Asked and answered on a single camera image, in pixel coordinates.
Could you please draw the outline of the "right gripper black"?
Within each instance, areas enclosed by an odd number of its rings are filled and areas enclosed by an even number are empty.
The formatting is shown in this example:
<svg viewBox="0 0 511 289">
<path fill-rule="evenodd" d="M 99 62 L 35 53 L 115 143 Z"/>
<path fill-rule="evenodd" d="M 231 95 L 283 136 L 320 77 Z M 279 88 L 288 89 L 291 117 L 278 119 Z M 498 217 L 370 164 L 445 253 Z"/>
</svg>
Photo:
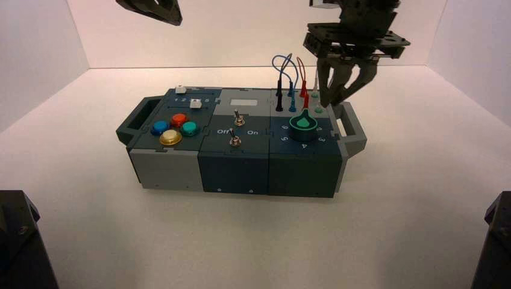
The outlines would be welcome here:
<svg viewBox="0 0 511 289">
<path fill-rule="evenodd" d="M 318 58 L 320 103 L 338 105 L 369 84 L 377 62 L 343 58 L 400 58 L 410 42 L 390 28 L 396 7 L 341 7 L 338 22 L 309 23 L 303 46 Z M 353 68 L 357 78 L 346 87 Z"/>
</svg>

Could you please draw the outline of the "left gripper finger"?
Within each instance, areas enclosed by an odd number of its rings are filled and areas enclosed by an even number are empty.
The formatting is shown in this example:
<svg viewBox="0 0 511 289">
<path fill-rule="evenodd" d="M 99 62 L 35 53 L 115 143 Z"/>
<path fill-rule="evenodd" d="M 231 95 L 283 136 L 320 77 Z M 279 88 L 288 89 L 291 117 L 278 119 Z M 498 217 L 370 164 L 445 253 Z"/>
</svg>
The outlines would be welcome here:
<svg viewBox="0 0 511 289">
<path fill-rule="evenodd" d="M 126 10 L 167 23 L 164 19 L 163 1 L 165 0 L 117 0 Z"/>
<path fill-rule="evenodd" d="M 163 1 L 164 19 L 171 25 L 181 25 L 183 17 L 177 0 Z"/>
</svg>

